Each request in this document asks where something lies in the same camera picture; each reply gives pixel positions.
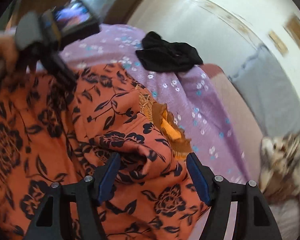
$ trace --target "wall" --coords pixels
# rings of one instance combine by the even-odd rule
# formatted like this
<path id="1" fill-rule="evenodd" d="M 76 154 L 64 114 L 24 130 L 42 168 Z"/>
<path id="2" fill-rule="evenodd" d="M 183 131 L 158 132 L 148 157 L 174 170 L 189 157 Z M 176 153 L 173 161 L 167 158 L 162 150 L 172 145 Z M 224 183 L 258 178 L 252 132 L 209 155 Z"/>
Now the wall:
<path id="1" fill-rule="evenodd" d="M 292 14 L 300 18 L 300 10 L 292 0 L 211 0 L 237 16 L 277 57 L 300 97 L 300 49 L 285 31 L 284 25 Z M 268 37 L 274 30 L 288 47 L 283 57 Z"/>
<path id="2" fill-rule="evenodd" d="M 261 40 L 239 19 L 209 0 L 144 0 L 128 24 L 169 42 L 195 47 L 205 63 L 235 74 Z"/>

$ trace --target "pillow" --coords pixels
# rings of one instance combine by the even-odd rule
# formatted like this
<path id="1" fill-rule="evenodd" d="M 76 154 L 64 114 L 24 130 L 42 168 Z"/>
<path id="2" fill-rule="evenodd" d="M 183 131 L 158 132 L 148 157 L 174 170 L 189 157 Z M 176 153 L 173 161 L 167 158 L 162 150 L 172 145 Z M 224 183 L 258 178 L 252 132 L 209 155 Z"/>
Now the pillow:
<path id="1" fill-rule="evenodd" d="M 253 112 L 264 136 L 300 134 L 298 95 L 265 45 L 261 45 L 229 80 Z"/>

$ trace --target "black cloth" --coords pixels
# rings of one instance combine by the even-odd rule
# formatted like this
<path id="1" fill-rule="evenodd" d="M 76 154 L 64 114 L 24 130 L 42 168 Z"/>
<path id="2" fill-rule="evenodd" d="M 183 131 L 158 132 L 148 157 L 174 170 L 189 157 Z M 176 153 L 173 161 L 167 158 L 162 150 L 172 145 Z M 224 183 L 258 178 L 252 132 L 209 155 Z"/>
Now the black cloth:
<path id="1" fill-rule="evenodd" d="M 143 50 L 136 54 L 146 70 L 155 72 L 186 72 L 203 64 L 197 50 L 187 43 L 169 43 L 155 32 L 142 40 Z"/>

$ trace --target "white flower print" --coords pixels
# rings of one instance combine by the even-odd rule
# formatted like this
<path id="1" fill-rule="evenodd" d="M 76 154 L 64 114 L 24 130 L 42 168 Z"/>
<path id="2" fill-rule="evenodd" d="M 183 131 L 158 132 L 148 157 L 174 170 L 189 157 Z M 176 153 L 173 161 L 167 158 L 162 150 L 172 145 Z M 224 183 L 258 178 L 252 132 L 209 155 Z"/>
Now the white flower print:
<path id="1" fill-rule="evenodd" d="M 77 65 L 77 68 L 86 68 L 87 67 L 87 63 L 85 62 L 81 62 L 80 64 Z"/>
<path id="2" fill-rule="evenodd" d="M 216 151 L 216 148 L 215 148 L 214 146 L 212 146 L 212 147 L 209 149 L 210 155 L 214 154 L 215 151 Z"/>
<path id="3" fill-rule="evenodd" d="M 137 45 L 137 44 L 139 44 L 139 43 L 140 43 L 139 40 L 134 40 L 131 44 L 132 44 L 132 45 Z"/>
<path id="4" fill-rule="evenodd" d="M 237 178 L 235 179 L 234 183 L 239 183 L 240 180 L 241 180 L 241 178 L 240 178 L 240 177 L 237 177 Z"/>

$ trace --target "orange cloth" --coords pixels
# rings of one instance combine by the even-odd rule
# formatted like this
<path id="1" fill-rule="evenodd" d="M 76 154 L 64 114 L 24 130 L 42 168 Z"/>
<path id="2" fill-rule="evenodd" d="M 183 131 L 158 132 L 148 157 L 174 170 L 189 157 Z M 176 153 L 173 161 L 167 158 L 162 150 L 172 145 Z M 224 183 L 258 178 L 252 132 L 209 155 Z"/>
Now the orange cloth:
<path id="1" fill-rule="evenodd" d="M 27 78 L 0 92 L 0 227 L 11 239 L 25 234 L 52 182 L 78 182 L 112 152 L 121 170 L 98 207 L 108 239 L 188 239 L 207 206 L 147 119 L 139 100 L 154 102 L 148 90 L 119 65 L 79 71 L 72 93 L 49 75 Z M 72 218 L 80 239 L 75 204 Z"/>

